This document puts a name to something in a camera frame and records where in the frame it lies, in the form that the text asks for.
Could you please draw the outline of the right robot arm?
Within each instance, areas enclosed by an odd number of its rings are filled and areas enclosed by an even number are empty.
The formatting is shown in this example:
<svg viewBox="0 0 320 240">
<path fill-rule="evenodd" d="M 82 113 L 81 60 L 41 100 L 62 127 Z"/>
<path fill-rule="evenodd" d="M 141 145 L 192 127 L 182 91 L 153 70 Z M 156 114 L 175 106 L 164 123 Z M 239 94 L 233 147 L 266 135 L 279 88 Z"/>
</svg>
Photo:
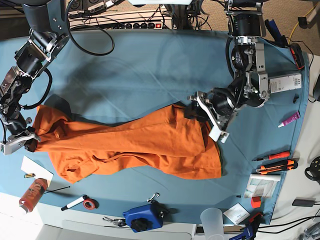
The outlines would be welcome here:
<svg viewBox="0 0 320 240">
<path fill-rule="evenodd" d="M 53 81 L 48 66 L 69 40 L 64 0 L 16 0 L 14 3 L 22 7 L 30 31 L 25 44 L 15 52 L 16 65 L 10 68 L 0 85 L 0 122 L 3 131 L 11 133 L 0 143 L 4 155 L 21 147 L 33 152 L 40 142 L 35 129 L 29 125 L 32 119 L 24 118 L 21 110 L 34 109 L 46 99 Z M 48 76 L 43 97 L 33 105 L 21 105 L 21 97 L 42 73 Z"/>
</svg>

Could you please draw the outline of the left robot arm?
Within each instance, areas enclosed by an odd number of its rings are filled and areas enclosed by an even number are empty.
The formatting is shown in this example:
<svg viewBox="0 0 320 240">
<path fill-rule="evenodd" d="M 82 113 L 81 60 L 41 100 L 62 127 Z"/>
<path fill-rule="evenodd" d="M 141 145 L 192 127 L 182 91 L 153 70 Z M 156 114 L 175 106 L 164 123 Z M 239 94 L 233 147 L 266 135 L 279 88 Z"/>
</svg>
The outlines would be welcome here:
<svg viewBox="0 0 320 240">
<path fill-rule="evenodd" d="M 213 117 L 226 130 L 231 119 L 245 106 L 260 108 L 270 98 L 265 67 L 266 35 L 262 0 L 226 0 L 228 38 L 225 58 L 232 82 L 226 88 L 215 87 L 209 92 L 196 92 L 185 108 L 187 119 L 199 122 Z"/>
</svg>

